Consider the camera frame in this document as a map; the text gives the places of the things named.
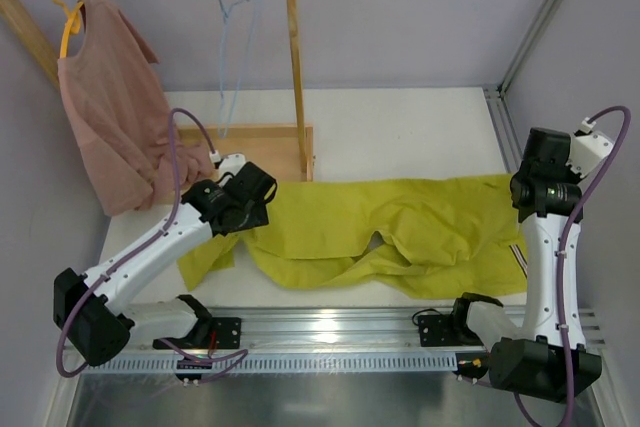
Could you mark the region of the yellow-green trousers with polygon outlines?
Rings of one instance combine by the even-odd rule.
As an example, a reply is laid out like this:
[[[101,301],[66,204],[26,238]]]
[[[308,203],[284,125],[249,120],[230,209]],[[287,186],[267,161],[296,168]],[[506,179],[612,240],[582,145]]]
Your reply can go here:
[[[287,182],[269,223],[216,237],[178,262],[195,289],[232,266],[242,243],[274,283],[293,290],[385,283],[415,299],[526,290],[526,246],[506,174],[445,180]]]

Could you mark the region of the light blue wire hanger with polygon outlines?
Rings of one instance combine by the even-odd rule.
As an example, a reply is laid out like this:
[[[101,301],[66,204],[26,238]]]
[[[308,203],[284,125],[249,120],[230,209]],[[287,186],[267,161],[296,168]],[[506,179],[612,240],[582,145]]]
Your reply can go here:
[[[249,71],[260,0],[216,0],[222,29],[218,42],[217,133],[226,138]]]

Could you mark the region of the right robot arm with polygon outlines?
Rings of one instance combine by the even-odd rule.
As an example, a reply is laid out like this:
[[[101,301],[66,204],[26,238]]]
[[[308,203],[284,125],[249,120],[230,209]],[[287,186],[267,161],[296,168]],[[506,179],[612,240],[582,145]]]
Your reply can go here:
[[[529,133],[509,184],[527,254],[524,320],[516,325],[500,301],[480,294],[463,294],[452,311],[456,339],[488,350],[496,389],[569,403],[601,375],[601,358],[588,353],[578,313],[576,251],[585,197],[579,183],[613,146],[590,124],[573,134]]]

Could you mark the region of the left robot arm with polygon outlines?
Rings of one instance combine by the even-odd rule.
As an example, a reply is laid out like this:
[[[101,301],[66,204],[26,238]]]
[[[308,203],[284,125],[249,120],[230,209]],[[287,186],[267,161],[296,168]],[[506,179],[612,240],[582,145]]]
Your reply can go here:
[[[216,320],[193,296],[156,304],[134,299],[193,249],[267,225],[267,206],[276,192],[275,178],[243,160],[218,181],[193,184],[167,217],[118,255],[83,273],[61,272],[53,284],[58,346],[71,344],[91,367],[111,361],[130,344],[208,347]]]

